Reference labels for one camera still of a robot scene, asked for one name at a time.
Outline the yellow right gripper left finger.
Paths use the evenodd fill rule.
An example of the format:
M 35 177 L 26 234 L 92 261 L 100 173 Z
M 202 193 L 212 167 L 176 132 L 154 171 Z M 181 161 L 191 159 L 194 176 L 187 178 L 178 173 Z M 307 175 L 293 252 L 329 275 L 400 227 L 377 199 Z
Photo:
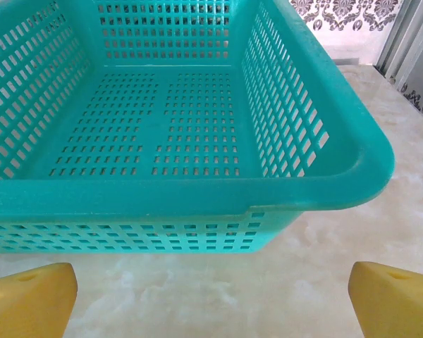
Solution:
M 0 278 L 0 338 L 63 338 L 78 294 L 70 263 Z

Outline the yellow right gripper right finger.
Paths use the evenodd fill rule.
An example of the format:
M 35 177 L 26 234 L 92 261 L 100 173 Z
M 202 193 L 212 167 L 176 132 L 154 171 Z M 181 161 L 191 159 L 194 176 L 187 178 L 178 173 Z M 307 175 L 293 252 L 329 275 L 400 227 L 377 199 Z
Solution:
M 423 338 L 423 274 L 359 261 L 348 293 L 364 338 Z

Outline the teal perforated plastic basket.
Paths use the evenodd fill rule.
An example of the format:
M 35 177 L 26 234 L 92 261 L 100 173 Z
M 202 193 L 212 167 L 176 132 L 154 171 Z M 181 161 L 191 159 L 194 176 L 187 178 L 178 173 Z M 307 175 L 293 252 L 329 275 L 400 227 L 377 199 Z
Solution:
M 289 0 L 1 0 L 0 253 L 248 253 L 393 149 Z

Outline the aluminium frame post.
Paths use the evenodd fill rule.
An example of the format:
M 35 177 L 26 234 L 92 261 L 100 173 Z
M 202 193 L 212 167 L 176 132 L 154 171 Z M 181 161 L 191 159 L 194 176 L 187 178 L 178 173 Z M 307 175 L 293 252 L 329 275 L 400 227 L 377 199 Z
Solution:
M 400 89 L 423 51 L 423 0 L 404 0 L 375 68 Z

